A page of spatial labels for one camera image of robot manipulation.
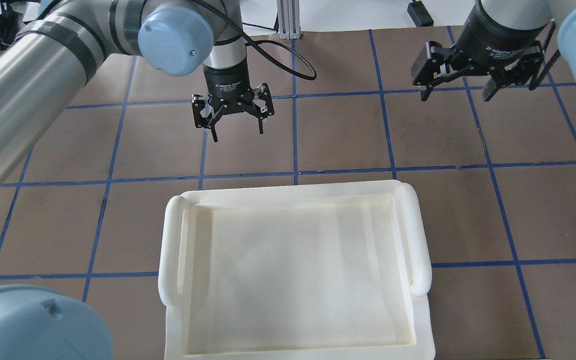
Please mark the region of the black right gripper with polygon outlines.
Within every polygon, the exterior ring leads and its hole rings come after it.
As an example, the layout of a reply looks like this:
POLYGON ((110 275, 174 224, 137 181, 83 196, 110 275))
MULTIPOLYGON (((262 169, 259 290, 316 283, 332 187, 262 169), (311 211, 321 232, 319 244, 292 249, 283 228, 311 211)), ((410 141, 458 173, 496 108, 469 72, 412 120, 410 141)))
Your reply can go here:
POLYGON ((482 100, 490 101, 510 85, 532 81, 544 59, 537 36, 544 25, 505 25, 492 10, 471 10, 457 41, 444 47, 428 41, 411 67, 412 84, 427 101, 440 84, 463 76, 490 76, 482 100))

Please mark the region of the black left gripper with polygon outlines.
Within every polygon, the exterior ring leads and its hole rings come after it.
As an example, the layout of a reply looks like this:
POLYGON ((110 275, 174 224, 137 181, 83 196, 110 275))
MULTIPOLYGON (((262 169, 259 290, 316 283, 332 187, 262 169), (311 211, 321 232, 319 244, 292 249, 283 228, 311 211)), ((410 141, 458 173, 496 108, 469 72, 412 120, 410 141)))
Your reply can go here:
POLYGON ((267 83, 254 88, 250 84, 247 66, 228 68, 202 67, 207 96, 191 98, 194 125, 209 130, 213 142, 218 142, 216 125, 224 116, 247 113, 258 121, 258 132, 265 133, 268 117, 274 116, 272 94, 267 83))

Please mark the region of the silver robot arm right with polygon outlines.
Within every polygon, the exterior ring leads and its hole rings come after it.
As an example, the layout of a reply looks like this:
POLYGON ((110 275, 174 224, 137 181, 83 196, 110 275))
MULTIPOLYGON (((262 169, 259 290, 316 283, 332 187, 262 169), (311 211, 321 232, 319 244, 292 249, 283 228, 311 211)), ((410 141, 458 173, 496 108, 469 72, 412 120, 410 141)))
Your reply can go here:
POLYGON ((423 46, 411 82, 426 101, 441 84, 487 76, 489 101, 510 85, 534 91, 560 57, 576 82, 576 0, 477 0, 454 44, 423 46))

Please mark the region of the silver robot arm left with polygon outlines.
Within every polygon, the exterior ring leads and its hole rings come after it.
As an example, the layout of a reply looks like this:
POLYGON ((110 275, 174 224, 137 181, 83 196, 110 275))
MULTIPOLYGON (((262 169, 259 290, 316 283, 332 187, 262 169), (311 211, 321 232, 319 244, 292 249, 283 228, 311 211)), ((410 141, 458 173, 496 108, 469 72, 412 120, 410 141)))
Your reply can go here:
MULTIPOLYGON (((259 126, 275 113, 269 86, 250 83, 237 0, 53 0, 0 57, 0 187, 111 54, 140 56, 169 76, 202 67, 194 125, 223 116, 259 126)), ((96 310, 54 289, 0 284, 0 360, 112 360, 96 310)))

